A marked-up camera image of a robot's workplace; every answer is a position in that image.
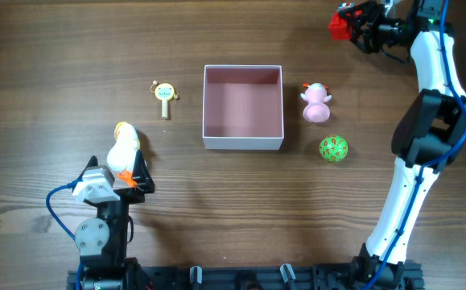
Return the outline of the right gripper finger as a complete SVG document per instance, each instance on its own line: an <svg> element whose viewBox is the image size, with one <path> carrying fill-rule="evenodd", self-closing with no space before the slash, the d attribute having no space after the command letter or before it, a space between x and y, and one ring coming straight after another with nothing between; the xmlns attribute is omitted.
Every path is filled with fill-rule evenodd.
<svg viewBox="0 0 466 290"><path fill-rule="evenodd" d="M364 24L370 14L377 10L376 1L367 1L361 4L344 8L339 11L339 17L347 24Z"/></svg>
<svg viewBox="0 0 466 290"><path fill-rule="evenodd" d="M379 53L377 39L370 29L352 29L350 41L365 54Z"/></svg>

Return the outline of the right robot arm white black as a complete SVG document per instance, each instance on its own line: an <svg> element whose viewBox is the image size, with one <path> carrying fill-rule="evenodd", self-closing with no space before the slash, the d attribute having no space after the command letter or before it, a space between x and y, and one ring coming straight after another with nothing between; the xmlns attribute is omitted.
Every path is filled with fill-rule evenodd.
<svg viewBox="0 0 466 290"><path fill-rule="evenodd" d="M466 141L466 93L457 78L449 1L415 1L406 19L389 16L391 1L345 3L335 16L342 36L366 54L385 46L408 51L419 95L395 129L394 174L381 216L350 264L348 289L417 289L421 267L406 261L422 204Z"/></svg>

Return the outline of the red toy fire truck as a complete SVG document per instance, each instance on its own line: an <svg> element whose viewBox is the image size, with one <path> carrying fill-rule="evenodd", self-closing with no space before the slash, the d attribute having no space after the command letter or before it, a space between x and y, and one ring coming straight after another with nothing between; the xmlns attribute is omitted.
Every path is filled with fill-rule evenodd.
<svg viewBox="0 0 466 290"><path fill-rule="evenodd" d="M349 27L346 20L340 17L340 12L354 7L353 2L344 2L340 4L332 17L332 20L328 24L328 30L331 34L331 37L334 40L349 40L351 39L353 33L352 28Z"/></svg>

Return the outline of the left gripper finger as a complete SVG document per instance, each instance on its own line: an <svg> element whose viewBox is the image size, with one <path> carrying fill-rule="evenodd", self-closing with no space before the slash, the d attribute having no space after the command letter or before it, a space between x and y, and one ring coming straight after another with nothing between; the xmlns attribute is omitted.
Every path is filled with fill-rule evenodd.
<svg viewBox="0 0 466 290"><path fill-rule="evenodd" d="M152 178L141 150L136 151L131 180L138 189L152 189Z"/></svg>
<svg viewBox="0 0 466 290"><path fill-rule="evenodd" d="M85 168L82 170L80 175L76 178L76 181L82 181L82 177L85 174L85 171L89 168L96 167L97 165L98 165L98 159L95 155L92 155L88 163L86 164Z"/></svg>

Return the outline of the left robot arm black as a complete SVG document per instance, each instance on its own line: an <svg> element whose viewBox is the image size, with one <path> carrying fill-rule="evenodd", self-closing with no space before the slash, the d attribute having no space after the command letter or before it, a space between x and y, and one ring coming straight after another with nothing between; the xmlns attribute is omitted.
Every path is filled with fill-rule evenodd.
<svg viewBox="0 0 466 290"><path fill-rule="evenodd" d="M127 244L134 237L134 222L129 207L143 203L155 183L142 152L133 159L133 184L113 189L114 176L93 156L80 174L75 196L97 209L95 217L83 221L74 234L80 252L75 289L153 289L152 279L136 258L126 256Z"/></svg>

